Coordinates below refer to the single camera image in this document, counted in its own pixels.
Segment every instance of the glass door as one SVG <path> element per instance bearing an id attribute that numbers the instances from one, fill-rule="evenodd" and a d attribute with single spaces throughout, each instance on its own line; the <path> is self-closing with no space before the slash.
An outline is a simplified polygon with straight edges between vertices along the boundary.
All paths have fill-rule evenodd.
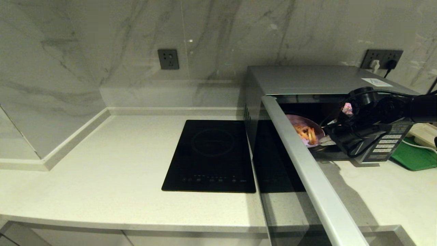
<path id="1" fill-rule="evenodd" d="M 253 152 L 273 246 L 365 246 L 366 239 L 275 97 L 262 97 Z"/>

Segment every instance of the french fries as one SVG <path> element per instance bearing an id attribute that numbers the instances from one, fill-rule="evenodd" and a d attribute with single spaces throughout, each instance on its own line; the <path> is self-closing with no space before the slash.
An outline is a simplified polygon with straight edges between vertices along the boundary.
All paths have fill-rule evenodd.
<path id="1" fill-rule="evenodd" d="M 296 132 L 299 134 L 300 138 L 308 140 L 310 145 L 315 145 L 318 143 L 314 128 L 308 126 L 302 126 L 302 125 L 297 125 L 297 126 L 293 125 L 293 127 L 295 128 Z"/>

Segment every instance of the marble backsplash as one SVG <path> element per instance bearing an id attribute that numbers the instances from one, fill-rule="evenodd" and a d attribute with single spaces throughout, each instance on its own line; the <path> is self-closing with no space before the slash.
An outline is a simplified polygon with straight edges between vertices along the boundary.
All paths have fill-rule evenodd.
<path id="1" fill-rule="evenodd" d="M 39 160 L 32 146 L 20 134 L 0 106 L 0 159 Z"/>
<path id="2" fill-rule="evenodd" d="M 355 65 L 437 76 L 435 0 L 0 0 L 0 104 L 41 157 L 105 106 L 235 107 L 249 65 Z M 161 70 L 158 49 L 178 50 Z"/>
<path id="3" fill-rule="evenodd" d="M 437 76 L 435 0 L 69 0 L 107 106 L 236 106 L 248 65 L 355 65 L 403 49 L 388 78 L 424 93 Z M 176 48 L 180 69 L 160 70 Z"/>
<path id="4" fill-rule="evenodd" d="M 0 0 L 0 36 L 0 103 L 43 158 L 105 108 L 98 83 L 63 0 Z"/>

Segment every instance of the induction cooktop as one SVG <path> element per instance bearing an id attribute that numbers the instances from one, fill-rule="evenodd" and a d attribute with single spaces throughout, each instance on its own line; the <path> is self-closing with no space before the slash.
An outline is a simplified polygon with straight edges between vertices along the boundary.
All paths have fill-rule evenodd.
<path id="1" fill-rule="evenodd" d="M 187 120 L 162 190 L 255 193 L 244 122 Z"/>

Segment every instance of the wall outlet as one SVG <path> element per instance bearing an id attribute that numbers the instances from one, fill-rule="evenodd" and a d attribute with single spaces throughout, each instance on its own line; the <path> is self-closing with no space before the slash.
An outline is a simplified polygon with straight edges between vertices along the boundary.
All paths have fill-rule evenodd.
<path id="1" fill-rule="evenodd" d="M 370 63 L 373 60 L 379 60 L 379 69 L 387 69 L 388 61 L 395 60 L 399 63 L 402 53 L 403 50 L 368 49 L 360 68 L 371 69 Z"/>
<path id="2" fill-rule="evenodd" d="M 177 51 L 175 49 L 159 49 L 158 57 L 160 58 L 161 69 L 179 69 L 177 60 Z"/>

